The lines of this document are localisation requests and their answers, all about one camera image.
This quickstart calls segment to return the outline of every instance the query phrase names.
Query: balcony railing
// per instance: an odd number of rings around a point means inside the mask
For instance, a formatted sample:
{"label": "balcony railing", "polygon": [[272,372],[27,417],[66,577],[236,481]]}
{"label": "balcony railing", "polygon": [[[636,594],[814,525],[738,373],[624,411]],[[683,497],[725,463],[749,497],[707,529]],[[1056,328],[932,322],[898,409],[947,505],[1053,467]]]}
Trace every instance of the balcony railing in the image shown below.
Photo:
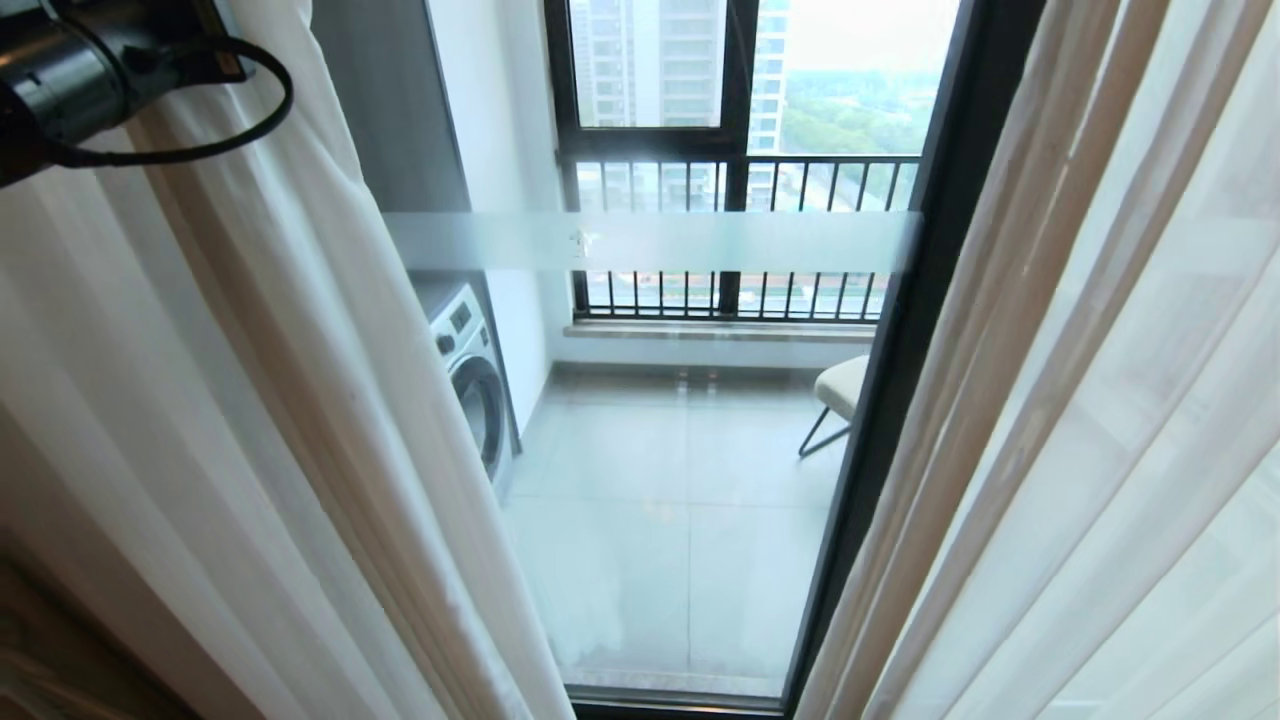
{"label": "balcony railing", "polygon": [[[918,155],[750,155],[748,213],[867,213],[906,209]],[[596,211],[716,213],[727,163],[576,163],[579,208]],[[575,318],[874,324],[884,273],[580,272]]]}

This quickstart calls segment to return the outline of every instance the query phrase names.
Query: sky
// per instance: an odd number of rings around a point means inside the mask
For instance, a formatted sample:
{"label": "sky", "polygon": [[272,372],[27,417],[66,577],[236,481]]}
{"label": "sky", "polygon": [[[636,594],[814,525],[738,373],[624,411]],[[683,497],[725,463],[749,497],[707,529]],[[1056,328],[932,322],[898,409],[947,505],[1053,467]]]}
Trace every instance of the sky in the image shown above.
{"label": "sky", "polygon": [[941,70],[960,0],[791,0],[796,70]]}

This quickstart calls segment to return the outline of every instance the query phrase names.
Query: tiled floor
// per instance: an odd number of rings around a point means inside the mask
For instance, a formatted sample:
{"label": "tiled floor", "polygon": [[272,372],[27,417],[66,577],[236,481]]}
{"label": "tiled floor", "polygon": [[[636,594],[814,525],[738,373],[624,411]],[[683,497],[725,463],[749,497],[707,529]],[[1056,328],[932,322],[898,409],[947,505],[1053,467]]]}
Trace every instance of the tiled floor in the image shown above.
{"label": "tiled floor", "polygon": [[796,457],[813,377],[553,377],[503,507],[566,683],[781,693],[845,445]]}

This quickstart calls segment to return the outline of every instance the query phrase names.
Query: white curtain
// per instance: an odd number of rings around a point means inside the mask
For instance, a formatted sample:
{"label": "white curtain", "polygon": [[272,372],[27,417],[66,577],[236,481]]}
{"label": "white curtain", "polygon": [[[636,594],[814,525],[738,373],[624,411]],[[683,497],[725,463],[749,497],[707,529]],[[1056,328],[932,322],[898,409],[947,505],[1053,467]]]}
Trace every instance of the white curtain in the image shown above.
{"label": "white curtain", "polygon": [[[570,717],[310,5],[229,5],[293,73],[283,127],[0,192],[0,447],[42,456],[268,717]],[[228,137],[278,100],[260,72],[96,142]],[[4,461],[5,497],[47,482]]]}
{"label": "white curtain", "polygon": [[1051,0],[799,717],[1280,716],[1280,18]]}

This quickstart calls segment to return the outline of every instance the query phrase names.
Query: metal chair leg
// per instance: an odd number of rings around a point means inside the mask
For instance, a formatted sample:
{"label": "metal chair leg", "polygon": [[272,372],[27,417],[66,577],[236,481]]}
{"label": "metal chair leg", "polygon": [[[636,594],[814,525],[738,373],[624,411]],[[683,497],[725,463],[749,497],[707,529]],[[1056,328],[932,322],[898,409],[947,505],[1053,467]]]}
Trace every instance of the metal chair leg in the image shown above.
{"label": "metal chair leg", "polygon": [[827,419],[827,413],[831,413],[831,407],[823,407],[822,409],[822,415],[818,415],[818,421],[813,424],[813,428],[809,428],[809,434],[806,434],[804,437],[804,442],[800,443],[800,457],[801,459],[803,457],[808,457],[808,456],[813,455],[814,452],[818,452],[823,447],[827,447],[828,445],[831,445],[831,443],[836,442],[837,439],[840,439],[840,438],[845,437],[846,434],[849,434],[849,425],[845,425],[844,428],[836,430],[831,437],[826,437],[822,441],[819,441],[818,445],[815,445],[813,447],[805,447],[805,446],[809,445],[809,441],[813,439],[813,434],[818,432],[818,428],[822,425],[822,421]]}

